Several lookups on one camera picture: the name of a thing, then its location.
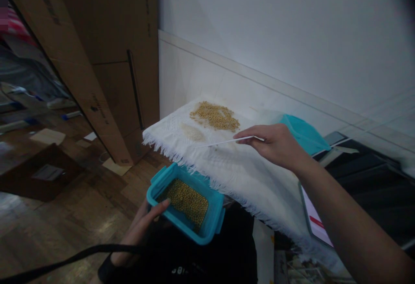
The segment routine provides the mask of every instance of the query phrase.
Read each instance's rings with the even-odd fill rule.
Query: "wrist strap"
[[[102,283],[106,283],[117,268],[111,261],[111,254],[108,255],[98,269],[98,278]]]
[[[72,262],[76,262],[78,260],[84,259],[88,256],[91,256],[93,254],[99,253],[99,252],[129,252],[131,254],[143,254],[144,247],[142,246],[132,246],[132,245],[120,245],[120,244],[102,244],[102,245],[95,245],[92,247],[89,247],[87,249],[84,249],[83,251],[73,255],[72,257],[55,263],[51,265],[47,265],[44,267],[40,267],[37,269],[33,269],[27,272],[23,272],[20,274],[13,275],[8,278],[4,278],[0,280],[0,284],[24,284],[27,282],[30,282],[34,279],[37,279],[38,277],[47,274],[49,272],[52,272],[53,270],[56,270],[60,267],[63,267],[64,265],[68,265]]]

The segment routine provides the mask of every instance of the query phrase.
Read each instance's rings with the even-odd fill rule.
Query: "forearm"
[[[339,257],[361,283],[412,283],[413,261],[313,159],[294,173],[316,208]]]

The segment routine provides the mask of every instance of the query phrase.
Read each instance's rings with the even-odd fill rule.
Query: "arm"
[[[147,199],[144,199],[143,203],[141,204],[140,208],[135,215],[133,222],[131,223],[130,228],[128,229],[127,233],[125,234],[124,238],[121,240],[120,244],[124,245],[141,245],[144,243],[146,232],[150,227],[153,220],[161,215],[170,205],[170,200],[164,200],[163,202],[157,204],[155,207],[151,208],[150,212],[148,210],[148,202]],[[111,254],[111,263],[115,267],[130,267],[132,266],[137,260],[137,255],[133,255],[126,252],[114,252]],[[95,275],[90,284],[102,284],[98,275]]]
[[[359,283],[415,283],[414,262],[292,137],[284,124],[257,125],[234,138],[291,170],[316,208],[347,270]]]

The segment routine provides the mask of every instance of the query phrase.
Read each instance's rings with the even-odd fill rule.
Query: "smartphone screen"
[[[324,243],[333,247],[332,242],[330,241],[329,236],[327,235],[326,230],[324,229],[323,223],[320,220],[319,215],[317,214],[316,209],[314,208],[313,204],[311,203],[310,199],[306,191],[304,190],[303,186],[301,186],[301,190],[303,191],[304,197],[304,206],[306,208],[306,215],[308,219],[308,226],[311,230],[311,234],[313,234],[318,239],[322,240]]]

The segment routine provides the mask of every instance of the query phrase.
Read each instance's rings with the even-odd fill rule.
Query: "white wall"
[[[414,100],[414,35],[400,0],[160,0],[160,28],[357,114]]]

